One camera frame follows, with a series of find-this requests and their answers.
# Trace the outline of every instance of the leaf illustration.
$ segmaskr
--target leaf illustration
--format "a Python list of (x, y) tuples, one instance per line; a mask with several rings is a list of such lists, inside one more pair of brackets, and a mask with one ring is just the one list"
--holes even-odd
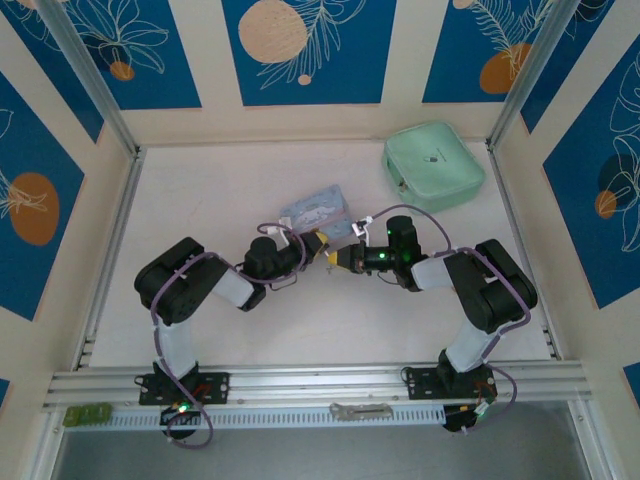
[(520, 22), (509, 0), (476, 0), (469, 8), (476, 14), (480, 32), (491, 39), (495, 50), (507, 51), (517, 43)]
[(335, 49), (340, 51), (341, 40), (338, 25), (355, 17), (367, 0), (359, 0), (351, 13), (344, 15), (345, 5), (353, 0), (294, 0), (291, 6), (300, 15), (307, 29), (307, 44), (294, 58), (278, 64), (263, 64), (258, 76), (267, 76), (261, 90), (279, 80), (291, 83), (301, 75), (313, 77), (324, 62), (331, 60)]

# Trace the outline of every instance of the metal frame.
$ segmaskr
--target metal frame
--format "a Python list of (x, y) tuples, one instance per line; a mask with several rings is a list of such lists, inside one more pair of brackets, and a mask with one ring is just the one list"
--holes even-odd
[(51, 32), (62, 54), (73, 69), (80, 83), (100, 112), (100, 115), (113, 129), (118, 141), (130, 155), (138, 153), (138, 146), (120, 114), (111, 90), (107, 87), (95, 62), (87, 51), (73, 23), (56, 0), (34, 0), (38, 14)]
[[(150, 420), (157, 416), (158, 407), (137, 405), (138, 387), (133, 383), (136, 375), (149, 373), (150, 369), (88, 368), (98, 322), (140, 178), (144, 152), (139, 154), (139, 148), (135, 144), (113, 96), (62, 6), (56, 0), (34, 1), (45, 25), (51, 31), (101, 115), (111, 125), (119, 142), (133, 158), (118, 213), (114, 219), (102, 271), (96, 282), (83, 335), (76, 347), (75, 362), (72, 368), (75, 371), (59, 372), (53, 376), (45, 399), (43, 414), (39, 419), (38, 428), (41, 435), (38, 437), (38, 446), (31, 464), (23, 476), (23, 478), (48, 479), (53, 471), (63, 438), (64, 410), (70, 405), (92, 402), (113, 404), (114, 418), (120, 419), (120, 423), (114, 421), (113, 424), (105, 426), (105, 429), (158, 429), (159, 426)], [(535, 278), (531, 264), (520, 236), (520, 222), (512, 208), (509, 192), (499, 169), (499, 159), (495, 156), (495, 148), (504, 138), (513, 120), (519, 115), (524, 101), (579, 2), (580, 0), (558, 2), (553, 9), (540, 31), (535, 48), (507, 96), (504, 108), (487, 140), (492, 167), (514, 232), (518, 251), (524, 263), (524, 269), (534, 280), (534, 283)], [(556, 359), (563, 358), (566, 349), (563, 348), (560, 338), (556, 335), (543, 298), (541, 306), (547, 323), (548, 330), (545, 330), (545, 334), (548, 336), (547, 343), (550, 346), (551, 356)], [(607, 442), (606, 435), (602, 433), (601, 420), (597, 408), (593, 404), (592, 394), (580, 362), (566, 360), (519, 361), (496, 362), (496, 365), (505, 369), (518, 382), (518, 399), (520, 401), (567, 401), (593, 477), (623, 478), (616, 466), (617, 459), (612, 447)], [(400, 372), (404, 366), (406, 365), (216, 367), (219, 371), (227, 371), (232, 374), (229, 385), (229, 404), (209, 406), (207, 410), (214, 417), (221, 419), (235, 419), (236, 415), (248, 418), (247, 422), (254, 426), (263, 426), (264, 417), (260, 417), (260, 415), (264, 415), (264, 412), (276, 412), (273, 413), (273, 417), (269, 417), (266, 423), (271, 428), (274, 424), (290, 428), (300, 426), (295, 421), (292, 423), (291, 420), (287, 420), (290, 417), (285, 415), (290, 413), (306, 412), (304, 415), (325, 415), (322, 412), (328, 412), (328, 406), (331, 403), (347, 405), (383, 403), (394, 409), (394, 412), (398, 412), (395, 420), (401, 422), (399, 424), (420, 424), (425, 422), (420, 420), (420, 413), (416, 414), (415, 412), (424, 414), (424, 412), (441, 408), (449, 403), (459, 403), (461, 400), (475, 401), (475, 399), (409, 401), (407, 387), (400, 378)], [(434, 365), (416, 366), (433, 367)], [(213, 371), (213, 369), (203, 368), (203, 371)], [(499, 402), (508, 401), (511, 395), (510, 384), (501, 377), (496, 378), (496, 384), (499, 391), (497, 400)], [(247, 428), (247, 425), (247, 423), (239, 425), (239, 428)], [(326, 426), (323, 422), (315, 422), (314, 425)]]
[[(495, 362), (518, 382), (522, 401), (591, 399), (591, 390), (579, 361)], [(228, 404), (242, 408), (325, 407), (331, 403), (386, 403), (399, 405), (448, 405), (475, 402), (475, 399), (409, 400), (407, 386), (400, 376), (407, 364), (345, 365), (317, 367), (215, 367), (203, 372), (229, 372)], [(435, 367), (436, 364), (418, 364)], [(137, 375), (151, 368), (85, 368), (77, 372), (54, 374), (45, 398), (44, 411), (80, 403), (107, 402), (115, 408), (152, 409), (137, 405)], [(499, 402), (511, 397), (511, 385), (496, 377)], [(226, 408), (210, 406), (208, 408)]]
[[(511, 230), (513, 231), (516, 248), (518, 249), (518, 254), (520, 255), (520, 258), (522, 260), (522, 268), (524, 269), (524, 272), (527, 274), (527, 276), (531, 279), (533, 284), (538, 287), (536, 275), (531, 266), (531, 261), (529, 260), (529, 255), (527, 254), (524, 239), (522, 237), (522, 234), (520, 233), (522, 231), (522, 228), (520, 227), (522, 223), (518, 218), (515, 209), (513, 208), (511, 194), (509, 193), (509, 189), (505, 184), (502, 171), (500, 170), (498, 152), (492, 145), (490, 145), (489, 140), (487, 140), (487, 150), (489, 151), (489, 159), (491, 160), (491, 167), (493, 168), (493, 173), (496, 177), (496, 183), (498, 184), (498, 190), (500, 191), (500, 196), (502, 197), (502, 203), (504, 204), (504, 208), (507, 211), (507, 218), (509, 219), (509, 224), (511, 225)], [(561, 337), (558, 335), (558, 330), (551, 320), (544, 294), (540, 291), (540, 288), (538, 288), (538, 298), (539, 302), (537, 308), (542, 311), (542, 317), (545, 322), (545, 325), (543, 327), (546, 327), (544, 333), (549, 337), (547, 344), (550, 347), (551, 356), (552, 358), (563, 359), (566, 356), (567, 348)]]
[(100, 275), (98, 276), (94, 288), (89, 312), (82, 327), (82, 335), (76, 344), (75, 353), (73, 355), (73, 365), (71, 367), (72, 370), (80, 368), (82, 356), (88, 348), (87, 345), (90, 345), (90, 347), (93, 345), (92, 339), (95, 339), (95, 334), (98, 329), (98, 320), (102, 315), (102, 310), (107, 298), (109, 284), (113, 277), (113, 270), (116, 265), (118, 253), (120, 252), (120, 245), (122, 244), (124, 230), (127, 225), (127, 221), (129, 220), (129, 214), (131, 213), (131, 206), (133, 205), (133, 198), (135, 197), (136, 189), (138, 188), (138, 181), (140, 180), (140, 174), (142, 173), (142, 165), (144, 163), (146, 153), (146, 149), (140, 150), (131, 163), (127, 182), (122, 191), (120, 204), (109, 234), (107, 251), (100, 268)]
[(538, 81), (580, 2), (581, 0), (563, 0), (556, 2), (555, 7), (551, 10), (540, 29), (531, 53), (527, 56), (511, 91), (507, 94), (500, 116), (489, 134), (487, 144), (490, 151), (500, 144), (511, 124), (520, 114), (524, 102)]

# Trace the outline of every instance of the white floor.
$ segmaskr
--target white floor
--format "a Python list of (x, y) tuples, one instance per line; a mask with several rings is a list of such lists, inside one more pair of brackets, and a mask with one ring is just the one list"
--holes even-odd
[[(455, 245), (497, 238), (518, 258), (485, 146), (469, 147), (487, 181), (473, 202), (437, 217)], [(183, 237), (238, 263), (258, 223), (276, 220), (282, 206), (331, 184), (342, 188), (354, 219), (399, 203), (383, 176), (382, 148), (370, 141), (150, 149), (90, 365), (148, 366), (154, 360), (151, 319), (133, 281)], [(423, 251), (444, 246), (428, 220), (414, 217), (414, 223)], [(372, 244), (386, 242), (384, 220), (371, 232)], [(297, 285), (268, 292), (250, 313), (211, 295), (192, 317), (192, 332), (201, 365), (417, 362), (435, 361), (464, 321), (451, 289), (410, 293), (375, 276), (329, 272), (320, 258)], [(492, 358), (548, 359), (539, 312)]]

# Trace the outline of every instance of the purple cable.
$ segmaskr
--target purple cable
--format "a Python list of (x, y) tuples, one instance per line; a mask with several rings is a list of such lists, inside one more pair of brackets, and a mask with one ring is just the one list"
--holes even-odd
[(190, 445), (190, 444), (186, 444), (186, 443), (175, 442), (171, 438), (171, 425), (173, 424), (173, 421), (177, 418), (177, 416), (176, 416), (174, 419), (172, 419), (167, 424), (167, 437), (171, 440), (171, 443), (173, 443), (174, 445), (176, 445), (176, 446), (178, 446), (180, 448), (184, 448), (184, 449), (187, 449), (187, 450), (199, 450), (199, 449), (205, 448), (207, 445), (209, 445), (211, 443), (211, 440), (213, 440), (213, 422), (211, 421), (211, 417), (206, 412), (206, 410), (204, 409), (202, 404), (200, 402), (198, 402), (193, 395), (191, 395), (189, 390), (187, 390), (184, 385), (182, 385), (180, 380), (171, 371), (171, 368), (169, 367), (169, 364), (167, 363), (167, 361), (164, 359), (164, 354), (162, 352), (162, 345), (160, 344), (160, 329), (158, 327), (159, 324), (160, 324), (160, 319), (158, 318), (158, 302), (160, 302), (160, 299), (166, 293), (166, 291), (169, 289), (169, 287), (173, 284), (173, 282), (175, 282), (178, 278), (180, 278), (180, 276), (184, 272), (186, 272), (189, 268), (191, 268), (194, 264), (196, 264), (200, 260), (203, 260), (203, 259), (206, 259), (206, 258), (212, 258), (212, 257), (218, 258), (225, 265), (227, 265), (227, 267), (231, 268), (238, 275), (240, 275), (244, 279), (246, 279), (246, 280), (248, 280), (250, 282), (254, 282), (254, 283), (260, 283), (260, 284), (279, 283), (279, 282), (282, 282), (282, 281), (284, 281), (284, 280), (286, 280), (288, 278), (291, 278), (293, 275), (297, 274), (302, 269), (302, 267), (304, 266), (305, 261), (306, 261), (306, 256), (307, 256), (307, 251), (306, 251), (306, 248), (304, 246), (304, 241), (302, 240), (302, 237), (300, 235), (298, 235), (297, 233), (295, 233), (293, 230), (291, 230), (289, 227), (286, 227), (286, 226), (281, 225), (279, 223), (270, 223), (270, 222), (261, 223), (257, 227), (258, 232), (265, 234), (266, 233), (266, 231), (264, 230), (265, 227), (283, 228), (283, 229), (287, 230), (289, 233), (291, 233), (298, 240), (298, 242), (300, 244), (300, 249), (301, 249), (300, 263), (296, 266), (296, 268), (294, 270), (291, 271), (291, 273), (289, 273), (287, 275), (284, 275), (284, 276), (282, 276), (280, 278), (277, 278), (275, 280), (259, 280), (259, 279), (256, 279), (256, 278), (249, 277), (248, 275), (245, 275), (242, 272), (238, 272), (237, 269), (233, 265), (231, 265), (225, 259), (220, 257), (217, 253), (204, 252), (204, 253), (201, 253), (201, 254), (196, 255), (195, 257), (189, 259), (189, 261), (187, 261), (182, 267), (180, 267), (178, 270), (176, 270), (176, 272), (169, 278), (169, 280), (167, 280), (166, 283), (164, 285), (162, 285), (162, 287), (160, 287), (160, 290), (158, 290), (158, 293), (156, 293), (155, 297), (153, 297), (153, 301), (151, 302), (151, 307), (149, 308), (149, 311), (151, 313), (151, 320), (153, 321), (153, 326), (154, 326), (153, 343), (155, 345), (156, 353), (158, 355), (158, 360), (160, 362), (160, 365), (162, 366), (162, 370), (164, 371), (164, 373), (167, 374), (169, 379), (178, 387), (178, 389), (184, 394), (184, 396), (187, 398), (187, 400), (189, 400), (189, 402), (191, 402), (191, 404), (194, 407), (196, 407), (196, 409), (202, 414), (202, 416), (204, 417), (205, 421), (207, 422), (207, 426), (209, 427), (208, 428), (209, 435), (208, 435), (207, 439), (202, 443), (199, 443), (199, 444), (196, 444), (196, 445)]
[[(496, 345), (500, 341), (500, 338), (505, 333), (510, 332), (511, 330), (514, 330), (516, 328), (524, 327), (525, 325), (527, 325), (531, 321), (531, 310), (529, 309), (529, 306), (525, 303), (525, 301), (522, 299), (520, 294), (517, 292), (517, 290), (515, 288), (513, 288), (513, 286), (509, 283), (509, 281), (505, 278), (505, 276), (502, 275), (502, 273), (495, 266), (493, 266), (493, 264), (491, 262), (489, 262), (489, 260), (487, 260), (487, 257), (485, 257), (480, 252), (478, 252), (477, 250), (475, 250), (473, 248), (470, 248), (470, 247), (462, 247), (462, 248), (458, 248), (458, 249), (454, 250), (453, 247), (452, 247), (452, 244), (451, 244), (451, 239), (449, 238), (449, 235), (445, 231), (444, 227), (430, 213), (422, 210), (421, 208), (414, 207), (413, 205), (408, 205), (406, 203), (402, 203), (402, 204), (398, 204), (398, 205), (393, 205), (392, 207), (389, 207), (389, 208), (385, 208), (381, 212), (373, 215), (371, 218), (375, 220), (376, 218), (381, 217), (385, 213), (390, 212), (391, 210), (395, 210), (396, 208), (408, 208), (408, 209), (411, 209), (411, 210), (415, 210), (416, 212), (420, 212), (425, 217), (427, 217), (429, 220), (431, 220), (431, 222), (433, 222), (433, 224), (436, 227), (438, 227), (438, 230), (440, 230), (440, 232), (442, 232), (442, 235), (444, 236), (444, 238), (445, 238), (445, 240), (447, 242), (447, 249), (443, 250), (441, 252), (436, 252), (434, 254), (434, 258), (442, 257), (444, 255), (449, 255), (449, 254), (453, 254), (453, 253), (468, 253), (468, 254), (471, 254), (471, 255), (475, 256), (489, 270), (491, 270), (491, 272), (496, 276), (496, 278), (500, 281), (500, 283), (502, 283), (502, 285), (504, 285), (504, 287), (507, 289), (507, 291), (513, 296), (513, 298), (516, 300), (516, 302), (518, 302), (518, 305), (520, 305), (520, 308), (524, 312), (524, 319), (521, 322), (515, 323), (513, 325), (509, 325), (508, 327), (505, 327), (502, 330), (499, 330), (498, 335), (496, 335), (493, 338), (493, 340), (489, 343), (489, 345), (487, 345), (487, 348), (485, 348), (485, 350), (480, 355), (480, 357), (482, 358), (483, 363), (485, 363), (487, 365), (487, 367), (489, 367), (490, 369), (495, 370), (496, 372), (498, 372), (500, 375), (502, 375), (507, 380), (509, 380), (511, 382), (511, 385), (513, 385), (513, 392), (511, 394), (511, 399), (509, 400), (509, 403), (507, 404), (507, 406), (505, 408), (503, 408), (496, 416), (491, 417), (491, 419), (493, 419), (493, 420), (495, 420), (496, 418), (500, 418), (505, 413), (507, 413), (511, 409), (511, 407), (513, 407), (513, 404), (516, 401), (516, 397), (518, 396), (518, 386), (516, 384), (516, 381), (513, 379), (513, 377), (511, 375), (509, 375), (507, 372), (505, 372), (501, 368), (498, 368), (498, 367), (495, 367), (495, 366), (489, 364), (487, 362), (487, 357), (493, 351), (493, 349), (496, 347)], [(466, 432), (471, 431), (471, 430), (477, 430), (478, 428), (481, 428), (482, 426), (487, 425), (487, 423), (489, 423), (489, 422), (484, 422), (484, 423), (481, 423), (480, 425), (475, 425), (474, 427), (467, 428)]]
[(487, 260), (487, 257), (482, 255), (477, 250), (474, 250), (473, 248), (469, 248), (469, 247), (459, 248), (456, 250), (456, 252), (470, 253), (471, 255), (475, 256), (478, 260), (480, 260), (484, 264), (484, 266), (487, 267), (489, 270), (491, 270), (491, 272), (496, 276), (496, 278), (500, 280), (500, 283), (504, 285), (504, 287), (515, 299), (515, 301), (518, 302), (518, 305), (520, 305), (520, 308), (524, 312), (524, 319), (522, 319), (521, 322), (515, 323), (513, 325), (509, 325), (507, 327), (504, 327), (501, 330), (498, 330), (498, 335), (496, 335), (493, 338), (491, 343), (489, 343), (489, 345), (487, 345), (487, 348), (485, 348), (484, 352), (482, 352), (481, 358), (483, 361), (486, 361), (491, 351), (496, 347), (496, 345), (500, 341), (500, 338), (505, 333), (510, 332), (511, 330), (514, 330), (516, 328), (524, 327), (531, 321), (531, 310), (529, 309), (525, 301), (522, 299), (522, 297), (518, 294), (516, 289), (513, 288), (513, 286), (509, 283), (509, 281), (504, 277), (504, 275), (502, 275), (502, 273), (500, 273), (500, 271), (496, 267), (494, 267), (493, 264), (489, 262), (489, 260)]
[(160, 365), (162, 366), (162, 370), (164, 370), (164, 373), (166, 373), (167, 376), (171, 379), (171, 381), (176, 384), (176, 386), (184, 394), (184, 396), (187, 397), (187, 400), (189, 400), (189, 402), (191, 402), (191, 404), (194, 407), (196, 407), (196, 409), (203, 415), (205, 421), (207, 422), (207, 426), (209, 427), (209, 436), (204, 442), (196, 445), (189, 445), (186, 443), (178, 443), (173, 441), (173, 439), (171, 438), (172, 422), (169, 422), (169, 424), (167, 425), (167, 437), (171, 440), (171, 443), (173, 443), (174, 445), (177, 445), (178, 447), (184, 448), (187, 450), (199, 450), (211, 443), (211, 440), (213, 440), (213, 423), (211, 422), (211, 417), (209, 417), (209, 414), (206, 412), (202, 404), (198, 402), (193, 395), (191, 395), (189, 390), (187, 390), (185, 386), (182, 385), (182, 383), (180, 383), (180, 380), (178, 380), (178, 378), (173, 374), (173, 372), (171, 371), (171, 368), (169, 368), (169, 364), (164, 359), (164, 354), (162, 353), (162, 346), (160, 345), (160, 328), (158, 327), (158, 325), (160, 324), (160, 320), (158, 319), (158, 302), (160, 301), (160, 298), (162, 298), (162, 295), (164, 295), (167, 289), (173, 284), (173, 282), (175, 282), (178, 278), (180, 278), (180, 275), (182, 275), (191, 266), (193, 266), (195, 263), (199, 262), (200, 260), (205, 258), (211, 258), (214, 256), (216, 256), (214, 253), (209, 253), (209, 252), (201, 253), (200, 255), (196, 255), (195, 257), (190, 259), (182, 267), (176, 270), (176, 272), (171, 276), (171, 278), (169, 278), (169, 280), (167, 280), (167, 282), (160, 288), (160, 290), (158, 290), (158, 293), (156, 293), (156, 296), (153, 297), (153, 301), (151, 302), (151, 308), (149, 308), (149, 311), (151, 312), (151, 320), (153, 321), (153, 326), (154, 326), (153, 342), (156, 347), (156, 353), (158, 354), (158, 360), (160, 362)]
[(449, 235), (445, 231), (444, 227), (440, 224), (440, 222), (438, 222), (438, 220), (436, 220), (436, 218), (433, 215), (431, 215), (429, 212), (427, 212), (425, 210), (422, 210), (421, 208), (414, 207), (413, 205), (409, 205), (408, 203), (399, 203), (398, 205), (393, 205), (393, 206), (391, 206), (389, 208), (385, 208), (381, 212), (378, 212), (375, 215), (373, 215), (371, 218), (373, 220), (375, 220), (376, 218), (379, 218), (382, 215), (384, 215), (385, 213), (390, 212), (391, 210), (395, 210), (396, 208), (408, 208), (409, 210), (415, 210), (416, 212), (419, 212), (422, 215), (424, 215), (425, 217), (427, 217), (429, 220), (431, 220), (431, 222), (436, 227), (438, 227), (438, 230), (440, 230), (440, 232), (442, 233), (442, 236), (444, 237), (445, 241), (447, 242), (447, 249), (443, 250), (441, 252), (436, 252), (434, 257), (441, 257), (443, 255), (447, 255), (449, 253), (453, 253), (453, 248), (451, 247), (451, 238), (449, 238)]

